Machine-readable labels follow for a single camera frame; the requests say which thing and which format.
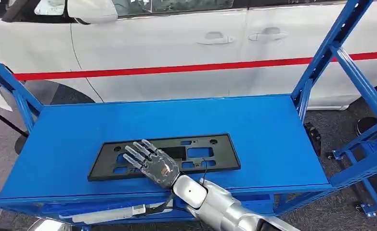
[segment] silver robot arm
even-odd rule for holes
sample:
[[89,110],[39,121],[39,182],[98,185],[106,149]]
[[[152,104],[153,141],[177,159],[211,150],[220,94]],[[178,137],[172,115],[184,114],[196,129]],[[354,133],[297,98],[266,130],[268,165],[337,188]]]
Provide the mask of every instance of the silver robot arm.
[[134,158],[124,154],[125,159],[161,187],[171,188],[187,203],[188,212],[216,231],[299,231],[276,217],[258,215],[242,207],[229,191],[211,181],[196,182],[181,173],[178,164],[164,151],[147,140],[142,140],[142,144],[133,143],[139,152],[127,146]]

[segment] car window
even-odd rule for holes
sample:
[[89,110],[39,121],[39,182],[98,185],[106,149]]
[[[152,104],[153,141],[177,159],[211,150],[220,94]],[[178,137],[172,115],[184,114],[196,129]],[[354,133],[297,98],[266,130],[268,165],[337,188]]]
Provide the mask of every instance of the car window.
[[332,2],[337,0],[249,0],[249,7],[261,6],[283,6],[283,5],[298,5],[309,4],[315,2]]
[[35,7],[36,15],[63,15],[65,0],[40,0]]
[[119,17],[230,9],[234,0],[112,0]]

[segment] blue tabletop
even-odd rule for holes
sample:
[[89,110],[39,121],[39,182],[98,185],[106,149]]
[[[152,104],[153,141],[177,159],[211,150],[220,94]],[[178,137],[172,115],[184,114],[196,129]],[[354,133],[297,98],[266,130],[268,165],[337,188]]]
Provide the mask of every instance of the blue tabletop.
[[[207,173],[229,190],[328,184],[289,95],[47,106],[0,199],[165,192],[146,178],[87,180],[103,142],[229,133],[240,170]],[[202,174],[193,174],[198,179]]]

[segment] car door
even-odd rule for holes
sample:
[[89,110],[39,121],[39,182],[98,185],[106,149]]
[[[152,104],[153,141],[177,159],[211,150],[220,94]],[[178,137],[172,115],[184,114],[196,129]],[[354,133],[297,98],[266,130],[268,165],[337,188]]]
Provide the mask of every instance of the car door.
[[246,1],[113,1],[116,22],[72,26],[82,70],[119,70],[88,78],[103,101],[229,95],[233,70],[202,64],[239,61]]
[[[1,63],[17,76],[30,73],[36,79],[43,79],[46,72],[80,69],[71,39],[70,22],[74,20],[65,15],[64,0],[10,0],[0,4]],[[100,101],[86,78],[53,81]],[[0,107],[11,109],[1,95]]]
[[[291,92],[331,28],[344,2],[295,5],[288,1],[252,1],[247,16],[243,59],[270,60],[252,68],[242,92]],[[377,1],[343,45],[370,82],[377,85]],[[360,97],[338,63],[331,63],[312,90],[309,107],[342,109]]]

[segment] caster wheel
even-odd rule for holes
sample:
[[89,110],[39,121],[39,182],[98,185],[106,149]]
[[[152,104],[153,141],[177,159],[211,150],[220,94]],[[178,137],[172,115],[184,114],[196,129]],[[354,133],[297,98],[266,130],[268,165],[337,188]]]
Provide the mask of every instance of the caster wheel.
[[353,204],[355,210],[357,210],[357,212],[360,212],[360,213],[364,213],[364,210],[363,210],[363,207],[361,206],[361,202],[356,202]]
[[333,153],[326,153],[326,158],[327,158],[328,160],[332,160],[332,159],[334,159],[334,155],[333,155]]

